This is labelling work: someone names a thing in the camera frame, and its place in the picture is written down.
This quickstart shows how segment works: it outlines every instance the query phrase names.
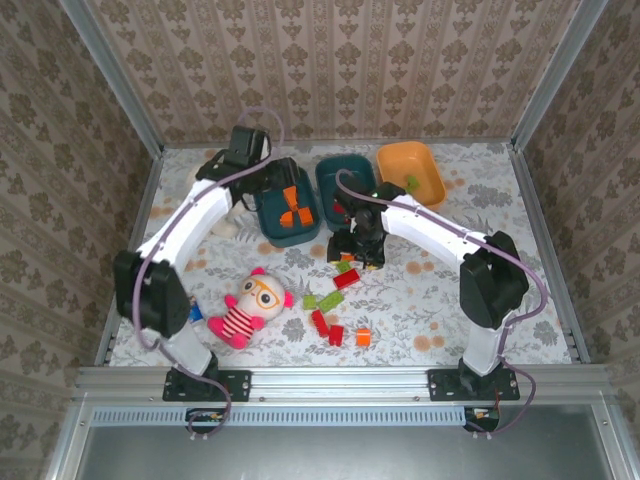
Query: table surface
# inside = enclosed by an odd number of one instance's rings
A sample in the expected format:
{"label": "table surface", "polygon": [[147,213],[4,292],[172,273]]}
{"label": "table surface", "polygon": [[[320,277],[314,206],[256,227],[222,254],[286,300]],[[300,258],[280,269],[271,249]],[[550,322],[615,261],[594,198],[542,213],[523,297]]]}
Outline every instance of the table surface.
{"label": "table surface", "polygon": [[[521,259],[543,278],[544,270],[505,144],[430,145],[448,189],[439,213],[465,227],[486,233],[503,230],[511,235]],[[284,147],[305,168],[316,188],[314,168],[323,158],[357,153],[377,172],[378,145]],[[167,221],[187,193],[186,178],[194,166],[211,158],[213,150],[180,149],[164,153],[164,166],[145,240]],[[326,317],[343,325],[342,347],[330,347],[320,338],[302,309],[302,296],[322,297],[335,290],[335,266],[326,263],[331,236],[325,223],[318,236],[286,249],[272,247],[260,232],[255,214],[234,220],[240,226],[231,240],[209,234],[187,266],[182,281],[196,296],[206,318],[226,312],[223,298],[237,294],[240,282],[258,266],[264,267],[293,292],[294,308],[285,310],[256,332],[244,350],[234,350],[206,327],[198,335],[216,353],[224,367],[275,366],[418,366],[456,364],[466,347],[469,320],[458,304],[459,278],[429,252],[399,237],[389,236],[386,264],[361,273],[349,287],[345,301]],[[539,292],[532,286],[520,311],[535,308]],[[358,328],[372,332],[368,348],[355,345]],[[570,363],[553,301],[539,316],[513,330],[506,358],[516,364]],[[169,365],[157,352],[145,352],[131,324],[122,320],[111,366]]]}

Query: purple cable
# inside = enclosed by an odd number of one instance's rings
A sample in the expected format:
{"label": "purple cable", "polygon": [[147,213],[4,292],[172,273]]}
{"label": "purple cable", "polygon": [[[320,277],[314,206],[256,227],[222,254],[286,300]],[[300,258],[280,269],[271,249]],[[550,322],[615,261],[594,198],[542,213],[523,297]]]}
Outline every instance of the purple cable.
{"label": "purple cable", "polygon": [[[274,110],[268,107],[248,108],[240,115],[238,119],[238,123],[240,123],[248,113],[254,112],[254,111],[269,113],[273,117],[275,117],[275,119],[278,121],[278,125],[280,126],[280,139],[278,142],[278,146],[275,149],[279,150],[280,148],[282,148],[282,144],[284,143],[284,125],[282,123],[282,119]],[[164,248],[164,243],[167,241],[167,238],[169,238],[169,235],[171,235],[171,232],[173,232],[173,230],[178,226],[178,224],[184,218],[184,216],[189,212],[189,210],[191,210],[191,207],[196,205],[205,195],[211,192],[214,188],[223,187],[235,180],[238,180],[239,178],[245,177],[247,175],[251,175],[252,173],[257,172],[258,170],[265,168],[267,164],[269,164],[275,158],[276,156],[273,155],[273,151],[271,151],[269,156],[266,159],[264,159],[262,162],[259,162],[253,167],[247,168],[246,170],[243,170],[241,172],[234,173],[233,175],[229,175],[228,177],[225,177],[222,180],[214,183],[213,185],[210,185],[209,187],[205,188],[202,192],[196,195],[191,202],[185,205],[185,207],[176,214],[175,218],[171,221],[171,223],[169,224],[165,232],[158,239],[158,242],[153,246],[153,248],[149,252],[149,255],[147,256],[147,258],[144,259],[144,261],[142,262],[142,265],[140,266],[140,270],[138,271],[138,275],[136,276],[135,284],[133,286],[133,305],[132,305],[133,311],[131,315],[132,317],[131,320],[133,321],[136,337],[138,338],[138,341],[143,346],[143,348],[145,350],[154,350],[155,348],[160,346],[160,351],[162,352],[162,354],[165,357],[167,357],[167,359],[172,364],[177,365],[176,367],[177,370],[179,370],[181,373],[195,380],[213,385],[224,394],[227,402],[224,416],[222,417],[222,420],[220,421],[220,423],[211,432],[209,432],[210,435],[217,433],[222,427],[222,425],[224,424],[224,422],[229,418],[229,414],[231,413],[231,396],[229,395],[229,392],[227,391],[227,389],[224,388],[220,383],[216,382],[215,380],[211,380],[209,378],[196,375],[190,372],[189,370],[187,370],[186,368],[184,368],[182,365],[178,364],[176,359],[173,358],[173,356],[162,346],[162,344],[160,343],[160,339],[157,339],[153,344],[147,342],[147,340],[144,338],[144,335],[142,335],[142,323],[140,321],[140,294],[142,292],[142,283],[144,281],[144,276],[147,272],[147,269],[149,268],[149,265],[153,260],[153,257],[160,250],[162,250],[162,248]],[[189,423],[189,431],[190,433],[194,434],[193,430],[191,429],[191,423],[192,422]]]}
{"label": "purple cable", "polygon": [[389,201],[389,200],[382,200],[380,198],[374,198],[374,197],[369,197],[367,195],[362,195],[360,193],[354,192],[353,190],[350,190],[349,188],[345,187],[344,184],[340,181],[340,175],[349,175],[349,176],[353,176],[353,173],[349,170],[346,169],[341,169],[338,170],[338,172],[336,173],[336,184],[338,185],[338,187],[340,187],[341,190],[343,190],[345,193],[347,193],[348,195],[351,195],[354,198],[357,198],[359,200],[364,200],[365,202],[370,202],[370,203],[377,203],[380,205],[387,205],[387,206],[391,206],[391,207],[397,207],[397,208],[402,208],[403,210],[407,210],[409,212],[412,213],[417,213],[418,215],[420,215],[423,218],[426,218],[427,220],[435,223],[436,225],[438,225],[439,227],[444,228],[445,230],[453,233],[454,235],[457,235],[460,238],[464,238],[465,241],[470,242],[480,248],[484,248],[485,250],[498,255],[499,257],[504,258],[505,260],[511,262],[513,265],[517,266],[518,268],[520,268],[523,272],[525,272],[527,275],[529,275],[529,277],[531,277],[531,279],[533,280],[533,282],[536,284],[536,286],[538,287],[538,290],[540,291],[540,304],[534,308],[532,311],[524,313],[522,315],[518,315],[514,318],[512,318],[511,320],[507,320],[504,323],[504,329],[502,331],[502,335],[500,336],[500,343],[498,344],[498,358],[500,359],[500,361],[507,367],[512,369],[514,372],[519,373],[520,375],[523,375],[524,377],[526,377],[530,382],[531,382],[531,392],[529,393],[529,396],[527,397],[527,400],[525,401],[522,409],[520,410],[520,412],[518,413],[518,415],[516,416],[516,418],[509,422],[507,425],[505,425],[504,427],[498,428],[497,430],[494,430],[493,432],[486,432],[484,429],[482,429],[480,426],[476,425],[475,423],[472,422],[468,422],[469,425],[471,425],[472,427],[476,428],[479,433],[485,434],[485,435],[495,435],[498,433],[502,433],[508,429],[510,429],[511,427],[513,427],[513,425],[515,425],[524,415],[524,413],[527,411],[527,409],[529,408],[529,406],[531,405],[531,403],[533,402],[533,398],[536,394],[536,382],[533,379],[533,377],[531,375],[529,375],[528,373],[526,373],[525,371],[523,371],[522,369],[516,368],[513,365],[511,365],[510,363],[508,363],[506,361],[506,359],[504,358],[504,348],[505,348],[505,344],[507,342],[507,337],[509,336],[509,330],[516,324],[520,323],[523,320],[526,320],[528,318],[532,318],[535,317],[536,315],[538,315],[539,313],[541,313],[544,310],[544,307],[547,305],[547,301],[549,299],[549,293],[547,292],[547,288],[545,287],[544,283],[542,282],[542,280],[540,279],[540,277],[536,274],[536,272],[533,271],[533,269],[531,267],[529,267],[528,265],[525,265],[524,263],[522,263],[519,259],[509,255],[506,252],[503,252],[502,250],[493,247],[491,245],[489,245],[488,243],[482,241],[482,240],[478,240],[476,238],[467,236],[467,232],[464,232],[463,230],[460,230],[459,228],[453,227],[451,225],[449,225],[446,222],[443,222],[442,220],[440,220],[437,216],[435,215],[431,215],[431,213],[428,210],[418,210],[415,211],[415,209],[411,208],[408,205],[405,205],[404,203],[400,203],[400,202],[394,202],[394,201]]}

